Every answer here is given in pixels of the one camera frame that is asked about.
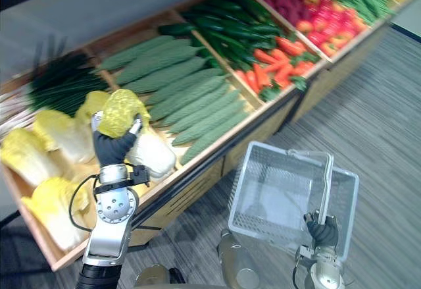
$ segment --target white vegetable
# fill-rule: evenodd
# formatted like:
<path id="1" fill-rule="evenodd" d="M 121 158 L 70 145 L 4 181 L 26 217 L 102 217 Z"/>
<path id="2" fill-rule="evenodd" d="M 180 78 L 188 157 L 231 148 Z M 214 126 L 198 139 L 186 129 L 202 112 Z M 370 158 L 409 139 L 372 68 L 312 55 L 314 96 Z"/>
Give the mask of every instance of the white vegetable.
<path id="1" fill-rule="evenodd" d="M 14 129 L 5 137 L 1 160 L 32 186 L 61 175 L 59 168 L 47 155 L 42 140 L 26 129 Z"/>
<path id="2" fill-rule="evenodd" d="M 126 158 L 134 165 L 145 165 L 155 180 L 162 180 L 176 164 L 175 154 L 158 136 L 150 132 L 139 135 Z"/>
<path id="3" fill-rule="evenodd" d="M 47 150 L 60 149 L 73 163 L 85 163 L 94 156 L 91 135 L 86 128 L 57 110 L 40 111 L 34 121 L 34 132 L 44 140 Z"/>
<path id="4" fill-rule="evenodd" d="M 48 230 L 52 239 L 63 251 L 71 250 L 87 238 L 87 232 L 73 226 L 68 217 L 68 205 L 77 184 L 61 177 L 42 182 L 32 197 L 23 197 L 22 202 Z M 86 190 L 82 187 L 73 201 L 72 216 L 76 223 L 84 226 L 82 213 L 89 205 Z"/>

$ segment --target carrot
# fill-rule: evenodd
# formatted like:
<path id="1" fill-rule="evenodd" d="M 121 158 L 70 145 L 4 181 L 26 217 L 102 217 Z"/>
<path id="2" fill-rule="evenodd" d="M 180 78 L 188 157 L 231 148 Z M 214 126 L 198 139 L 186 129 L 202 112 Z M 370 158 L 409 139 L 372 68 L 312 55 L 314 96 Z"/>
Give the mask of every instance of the carrot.
<path id="1" fill-rule="evenodd" d="M 253 63 L 253 70 L 255 70 L 256 79 L 260 88 L 270 86 L 269 75 L 263 71 L 263 68 L 259 64 Z"/>
<path id="2" fill-rule="evenodd" d="M 276 37 L 276 43 L 283 51 L 294 57 L 301 55 L 306 51 L 301 42 L 291 42 L 287 38 Z"/>
<path id="3" fill-rule="evenodd" d="M 291 74 L 294 66 L 291 64 L 286 64 L 283 68 L 281 68 L 275 75 L 275 81 L 280 84 L 280 82 L 285 81 L 288 79 L 288 76 Z"/>
<path id="4" fill-rule="evenodd" d="M 276 62 L 276 59 L 274 57 L 271 57 L 269 54 L 265 53 L 263 50 L 260 49 L 255 49 L 253 56 L 263 63 L 272 64 Z"/>
<path id="5" fill-rule="evenodd" d="M 273 49 L 271 51 L 271 54 L 275 59 L 279 61 L 288 59 L 287 55 L 279 49 Z"/>
<path id="6" fill-rule="evenodd" d="M 235 73 L 246 83 L 248 83 L 247 81 L 247 77 L 245 77 L 245 73 L 242 70 L 236 70 Z"/>
<path id="7" fill-rule="evenodd" d="M 270 73 L 270 72 L 275 72 L 279 69 L 281 69 L 282 67 L 284 67 L 286 64 L 289 63 L 289 59 L 286 58 L 284 60 L 278 61 L 274 64 L 268 65 L 266 66 L 263 71 L 265 71 L 266 73 Z"/>
<path id="8" fill-rule="evenodd" d="M 245 77 L 247 78 L 247 82 L 249 83 L 251 89 L 254 90 L 255 93 L 259 93 L 259 85 L 257 84 L 256 74 L 252 70 L 248 70 L 245 73 Z"/>

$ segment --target cucumber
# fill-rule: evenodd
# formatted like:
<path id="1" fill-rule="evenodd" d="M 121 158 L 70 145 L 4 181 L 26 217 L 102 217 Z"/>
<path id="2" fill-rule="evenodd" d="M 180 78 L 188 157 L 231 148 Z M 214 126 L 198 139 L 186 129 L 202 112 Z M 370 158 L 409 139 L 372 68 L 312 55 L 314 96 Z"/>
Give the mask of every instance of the cucumber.
<path id="1" fill-rule="evenodd" d="M 206 106 L 210 105 L 217 99 L 221 98 L 226 91 L 228 90 L 228 84 L 222 84 L 217 90 L 214 90 L 212 93 L 208 93 L 207 95 L 199 98 L 198 100 L 190 103 L 189 105 L 177 110 L 175 113 L 167 116 L 159 125 L 160 126 L 170 126 L 171 124 L 179 123 L 180 120 L 183 118 L 194 115 L 200 109 L 205 108 Z"/>
<path id="2" fill-rule="evenodd" d="M 164 26 L 159 26 L 158 31 L 160 34 L 166 34 L 169 36 L 188 36 L 190 32 L 194 30 L 195 27 L 188 22 L 183 22 L 179 24 L 166 24 Z"/>
<path id="3" fill-rule="evenodd" d="M 250 31 L 257 32 L 258 34 L 273 34 L 278 36 L 281 32 L 280 28 L 273 27 L 269 24 L 257 24 L 255 26 L 250 26 Z"/>
<path id="4" fill-rule="evenodd" d="M 224 27 L 216 20 L 207 17 L 198 17 L 192 19 L 192 23 L 203 29 L 211 29 L 215 31 L 221 31 Z"/>
<path id="5" fill-rule="evenodd" d="M 222 73 L 223 71 L 220 68 L 208 68 L 190 74 L 189 76 L 186 76 L 181 80 L 176 80 L 156 91 L 151 97 L 147 99 L 146 105 L 153 105 L 159 103 L 160 101 L 165 101 L 167 98 L 173 96 L 177 92 L 183 91 L 186 88 L 198 84 L 203 80 L 210 79 L 213 76 L 221 75 Z"/>
<path id="6" fill-rule="evenodd" d="M 137 58 L 141 53 L 147 52 L 150 48 L 157 47 L 172 40 L 174 40 L 174 37 L 172 36 L 158 36 L 153 39 L 133 45 L 104 59 L 96 71 L 98 72 L 100 70 L 115 70 L 116 68 L 123 67 L 130 61 Z"/>
<path id="7" fill-rule="evenodd" d="M 139 57 L 124 68 L 121 74 L 117 76 L 116 83 L 119 85 L 125 84 L 161 68 L 190 59 L 200 49 L 200 47 L 181 46 L 162 51 L 159 54 Z"/>
<path id="8" fill-rule="evenodd" d="M 213 130 L 209 130 L 204 136 L 199 138 L 183 155 L 181 159 L 181 164 L 184 165 L 191 161 L 195 156 L 200 154 L 200 152 L 204 151 L 208 146 L 213 144 L 216 140 L 218 140 L 221 136 L 223 136 L 226 132 L 230 131 L 233 127 L 239 124 L 247 117 L 247 113 L 237 113 L 232 118 L 225 120 L 222 124 L 217 126 Z"/>
<path id="9" fill-rule="evenodd" d="M 261 4 L 255 0 L 232 0 L 239 4 L 247 11 L 251 16 L 256 18 L 259 22 L 265 22 L 270 18 L 270 12 L 268 12 Z"/>
<path id="10" fill-rule="evenodd" d="M 244 103 L 244 100 L 235 101 L 219 111 L 208 111 L 207 118 L 180 133 L 172 141 L 171 145 L 180 146 L 204 136 L 208 131 L 216 128 L 221 123 L 224 123 L 225 120 L 235 115 L 238 111 L 242 111 Z"/>
<path id="11" fill-rule="evenodd" d="M 209 80 L 205 80 L 204 82 L 200 82 L 196 85 L 190 86 L 189 88 L 185 88 L 181 92 L 167 98 L 162 103 L 155 105 L 149 111 L 151 120 L 156 121 L 172 114 L 178 109 L 181 109 L 182 107 L 202 97 L 206 93 L 214 91 L 216 88 L 221 86 L 224 81 L 225 77 L 217 76 L 212 77 Z"/>
<path id="12" fill-rule="evenodd" d="M 235 39 L 247 39 L 247 40 L 252 40 L 252 41 L 258 41 L 258 40 L 263 40 L 264 39 L 264 35 L 262 34 L 256 34 L 253 32 L 250 32 L 249 30 L 243 30 L 243 29 L 238 29 L 238 28 L 225 28 L 222 31 L 224 34 L 226 34 L 227 36 L 230 36 L 231 38 L 235 38 Z"/>
<path id="13" fill-rule="evenodd" d="M 150 73 L 139 80 L 134 80 L 133 82 L 123 85 L 122 88 L 132 90 L 135 93 L 153 92 L 159 88 L 169 85 L 175 80 L 179 80 L 186 75 L 200 70 L 205 63 L 205 59 L 202 59 L 201 57 L 193 57 L 190 60 Z"/>
<path id="14" fill-rule="evenodd" d="M 208 96 L 215 94 L 217 91 L 218 90 L 209 94 Z M 171 126 L 170 133 L 179 133 L 181 131 L 187 130 L 189 127 L 197 123 L 200 123 L 204 118 L 208 117 L 212 113 L 218 112 L 225 106 L 229 105 L 230 103 L 238 99 L 238 95 L 239 95 L 239 90 L 233 90 L 232 92 L 227 93 L 223 97 L 218 96 L 217 98 L 218 101 L 215 101 L 214 103 L 207 103 L 203 108 L 201 108 L 199 104 L 195 104 L 196 102 L 199 101 L 197 100 L 194 103 L 192 103 L 192 108 L 189 108 L 188 112 L 187 110 L 184 110 L 184 109 L 187 109 L 188 106 L 184 107 L 180 111 L 175 112 L 174 114 L 167 117 L 171 121 L 176 121 L 176 123 L 174 123 Z M 184 112 L 186 112 L 188 115 L 186 115 L 184 118 L 179 119 L 179 116 L 181 114 L 184 114 Z"/>
<path id="15" fill-rule="evenodd" d="M 213 7 L 220 7 L 226 9 L 228 11 L 240 11 L 243 9 L 243 7 L 241 7 L 237 3 L 228 0 L 208 0 L 205 1 L 205 3 Z"/>

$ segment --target wooden produce display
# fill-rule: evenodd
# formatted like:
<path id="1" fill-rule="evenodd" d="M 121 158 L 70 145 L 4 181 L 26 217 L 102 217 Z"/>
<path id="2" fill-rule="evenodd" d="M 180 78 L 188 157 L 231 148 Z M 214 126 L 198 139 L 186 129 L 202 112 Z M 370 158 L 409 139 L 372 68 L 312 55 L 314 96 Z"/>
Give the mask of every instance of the wooden produce display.
<path id="1" fill-rule="evenodd" d="M 294 25 L 292 25 L 290 23 L 290 21 L 288 21 L 284 16 L 282 16 L 276 9 L 274 9 L 273 7 L 271 7 L 265 0 L 256 0 L 256 1 L 258 1 L 261 5 L 265 6 L 269 11 L 272 12 L 272 14 L 274 16 L 276 16 L 277 19 L 281 20 L 284 24 L 287 24 L 290 27 L 294 27 Z M 389 7 L 398 9 L 398 7 L 396 7 L 396 2 L 394 2 L 394 0 L 389 0 Z M 306 35 L 304 35 L 304 33 L 299 32 L 299 31 L 297 31 L 297 32 L 298 32 L 298 36 L 299 36 L 299 38 L 301 40 L 305 41 L 315 51 L 321 53 L 324 56 L 324 58 L 327 59 L 329 62 L 336 63 L 342 57 L 344 57 L 350 51 L 352 51 L 355 46 L 357 46 L 360 42 L 362 42 L 363 40 L 365 40 L 374 31 L 376 31 L 382 24 L 384 24 L 385 22 L 387 22 L 390 18 L 391 18 L 391 15 L 387 15 L 385 18 L 381 18 L 381 19 L 377 20 L 371 26 L 366 26 L 366 29 L 365 30 L 362 30 L 361 32 L 357 33 L 357 35 L 354 36 L 353 38 L 348 39 L 348 42 L 345 45 L 343 45 L 337 52 L 333 53 L 330 56 L 328 56 L 326 53 L 324 53 L 319 48 L 319 46 L 317 46 L 316 44 L 314 44 L 308 37 L 306 37 Z"/>
<path id="2" fill-rule="evenodd" d="M 174 8 L 182 15 L 184 16 L 188 21 L 193 21 L 193 23 L 195 23 L 195 17 L 194 15 L 198 15 L 199 19 L 201 18 L 201 14 L 204 16 L 204 19 L 206 18 L 212 18 L 215 19 L 214 23 L 218 24 L 218 20 L 217 18 L 214 17 L 214 15 L 212 15 L 212 10 L 210 10 L 209 12 L 206 11 L 206 9 L 202 12 L 201 9 L 202 7 L 206 7 L 209 6 L 210 3 L 212 3 L 212 0 L 191 0 L 185 3 L 182 3 L 180 5 L 176 5 Z M 296 38 L 296 34 L 297 32 L 295 31 L 294 27 L 288 23 L 285 23 L 284 20 L 280 20 L 276 17 L 276 15 L 272 12 L 272 11 L 266 11 L 266 7 L 260 6 L 260 9 L 265 10 L 266 15 L 267 15 L 267 21 L 261 22 L 260 24 L 258 24 L 258 26 L 273 26 L 275 28 L 278 29 L 278 35 L 282 34 L 283 36 L 288 36 L 289 38 L 294 38 L 294 40 L 297 40 L 297 42 L 299 42 L 301 44 L 301 46 L 303 47 L 303 51 L 306 51 L 307 53 L 310 53 L 311 55 L 317 55 L 320 54 L 319 51 L 316 51 L 315 49 L 313 49 L 308 43 L 307 41 L 302 41 L 300 38 Z M 215 11 L 214 12 L 216 14 L 216 16 L 222 16 L 222 11 Z M 233 16 L 232 18 L 247 18 L 246 13 L 241 13 L 238 16 Z M 241 20 L 239 22 L 237 22 L 238 24 L 240 24 L 240 28 L 244 27 L 244 32 L 252 32 L 253 29 L 253 24 L 242 24 Z M 199 32 L 201 39 L 205 40 L 207 43 L 207 47 L 214 53 L 214 55 L 216 55 L 216 58 L 218 59 L 218 61 L 223 64 L 226 68 L 229 69 L 229 71 L 231 73 L 233 73 L 233 75 L 235 75 L 237 77 L 237 79 L 239 80 L 239 82 L 241 82 L 248 90 L 250 90 L 250 92 L 252 94 L 254 94 L 255 96 L 257 96 L 257 92 L 256 89 L 251 88 L 250 83 L 246 83 L 245 79 L 243 77 L 243 75 L 240 75 L 241 73 L 245 73 L 247 71 L 247 67 L 249 67 L 249 69 L 254 70 L 254 66 L 256 64 L 259 64 L 263 69 L 265 69 L 266 67 L 270 68 L 269 64 L 267 64 L 264 61 L 261 61 L 260 59 L 257 60 L 256 58 L 254 58 L 255 56 L 255 52 L 256 50 L 260 50 L 260 52 L 264 52 L 263 50 L 265 50 L 267 52 L 267 54 L 271 53 L 271 49 L 277 48 L 280 49 L 278 45 L 273 46 L 272 48 L 269 47 L 259 47 L 257 49 L 255 49 L 255 52 L 253 52 L 253 48 L 251 48 L 251 50 L 249 50 L 249 58 L 247 59 L 243 59 L 243 64 L 239 64 L 237 60 L 234 60 L 233 57 L 234 55 L 237 53 L 236 57 L 238 57 L 238 52 L 235 51 L 235 47 L 231 46 L 229 42 L 224 42 L 224 38 L 221 37 L 221 39 L 215 41 L 215 40 L 211 40 L 210 38 L 210 34 L 214 34 L 215 36 L 217 36 L 217 34 L 215 34 L 216 30 L 208 30 L 207 28 L 202 27 L 200 24 L 198 25 L 198 29 L 197 32 Z M 241 34 L 232 34 L 232 31 L 228 31 L 231 27 L 234 26 L 230 26 L 230 25 L 225 25 L 222 24 L 222 27 L 224 29 L 222 29 L 220 31 L 220 33 L 222 34 L 222 36 L 228 37 L 228 39 L 234 39 L 237 40 L 238 42 L 240 42 L 240 44 L 243 45 L 247 45 L 247 40 L 244 41 L 243 39 L 240 39 Z M 232 52 L 230 51 L 226 51 L 226 53 L 222 54 L 221 52 L 218 52 L 219 48 L 217 48 L 215 45 L 218 44 L 218 41 L 224 42 L 224 44 L 226 43 L 226 49 L 227 50 L 232 50 Z M 287 55 L 287 57 L 289 58 L 293 58 L 293 55 L 288 55 L 287 53 L 285 53 L 285 55 Z M 311 77 L 315 72 L 318 72 L 321 68 L 325 67 L 327 64 L 325 59 L 319 59 L 316 64 L 314 64 L 313 66 L 310 66 L 308 70 L 306 70 L 303 74 L 301 74 L 300 76 L 302 76 L 304 79 Z M 267 72 L 268 73 L 268 77 L 269 79 L 273 79 L 275 78 L 275 73 L 277 70 L 274 70 L 273 72 Z"/>
<path id="3" fill-rule="evenodd" d="M 80 50 L 88 54 L 91 57 L 92 63 L 99 68 L 103 61 L 110 55 L 137 43 L 157 37 L 159 35 L 159 31 L 157 30 L 159 26 L 186 22 L 182 16 L 183 12 L 204 1 L 206 0 L 187 0 L 161 13 L 157 13 L 154 16 L 135 22 L 123 29 L 87 43 Z M 300 101 L 302 101 L 301 106 L 293 117 L 295 120 L 314 107 L 330 90 L 334 89 L 340 82 L 346 79 L 361 64 L 364 56 L 375 46 L 387 26 L 386 18 L 379 20 L 370 29 L 365 30 L 351 40 L 334 57 L 327 58 L 327 56 L 321 54 L 320 50 L 304 35 L 299 33 L 284 17 L 267 5 L 265 1 L 255 1 L 266 9 L 271 21 L 279 29 L 282 29 L 283 32 L 288 34 L 296 34 L 299 41 L 308 51 L 321 56 L 321 59 L 303 75 L 309 89 L 305 91 L 304 96 L 303 92 L 300 92 L 293 84 L 290 84 L 288 87 L 283 88 L 273 100 L 265 103 L 259 99 L 257 93 L 235 72 L 231 60 L 221 56 L 213 49 L 211 43 L 203 36 L 203 33 L 197 30 L 191 30 L 190 33 L 181 36 L 196 40 L 196 42 L 204 46 L 203 51 L 209 52 L 210 58 L 214 57 L 216 59 L 222 74 L 224 74 L 228 89 L 239 92 L 239 99 L 244 101 L 243 110 L 248 115 L 184 165 L 180 161 L 189 149 L 191 142 L 180 147 L 173 147 L 171 144 L 174 136 L 168 133 L 168 127 L 160 125 L 158 119 L 157 122 L 152 124 L 152 132 L 156 132 L 168 147 L 171 148 L 177 156 L 177 163 L 174 167 L 174 172 L 164 180 L 153 183 L 148 189 L 144 185 L 136 188 L 138 194 L 141 196 L 141 204 L 134 217 L 134 221 L 136 221 L 136 225 L 141 224 L 154 229 L 134 230 L 130 242 L 131 246 L 145 244 L 156 236 L 160 228 L 166 227 L 180 213 L 215 185 L 221 176 L 237 166 L 250 141 L 265 141 L 265 139 L 278 130 L 286 118 L 290 119 L 291 110 L 295 110 Z M 120 73 L 120 70 L 100 70 L 98 75 L 107 82 L 109 91 L 112 92 L 121 87 L 116 83 L 116 79 L 118 79 Z M 1 93 L 4 94 L 16 90 L 23 84 L 29 82 L 30 79 L 31 73 L 14 78 L 10 82 L 1 85 Z M 152 93 L 138 94 L 139 98 L 146 102 L 151 95 Z M 55 159 L 62 160 L 59 151 L 50 152 L 50 154 Z M 89 174 L 98 173 L 99 170 L 95 160 L 87 164 L 77 165 L 64 163 L 62 167 L 71 170 L 67 174 L 67 178 L 73 179 L 76 182 L 81 181 Z M 7 166 L 2 165 L 2 172 L 23 219 L 28 225 L 39 248 L 47 258 L 51 269 L 56 271 L 79 258 L 86 247 L 87 240 L 69 251 L 60 250 L 50 237 L 48 231 L 21 202 L 21 197 L 31 196 L 34 189 Z M 142 217 L 141 215 L 145 213 L 144 211 L 148 213 L 146 217 Z M 90 227 L 95 224 L 94 202 L 92 201 L 89 209 L 84 213 L 84 220 Z"/>

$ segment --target gray carpet floor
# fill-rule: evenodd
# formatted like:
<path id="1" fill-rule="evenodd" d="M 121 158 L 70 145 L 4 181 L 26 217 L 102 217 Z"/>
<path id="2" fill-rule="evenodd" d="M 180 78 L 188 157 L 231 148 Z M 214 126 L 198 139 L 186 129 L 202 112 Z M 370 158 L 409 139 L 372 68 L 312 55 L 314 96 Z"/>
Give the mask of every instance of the gray carpet floor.
<path id="1" fill-rule="evenodd" d="M 347 288 L 421 288 L 421 44 L 390 29 L 340 87 L 268 143 L 329 151 L 335 164 L 360 176 Z M 121 289 L 152 263 L 179 268 L 189 283 L 223 284 L 216 254 L 227 226 L 230 173 L 149 247 L 127 255 Z M 42 255 L 22 221 L 2 231 L 1 272 L 33 269 Z M 292 288 L 293 258 L 242 238 L 260 267 L 263 288 Z M 73 288 L 80 260 L 57 273 L 3 277 L 2 288 Z M 299 281 L 305 275 L 299 271 Z"/>

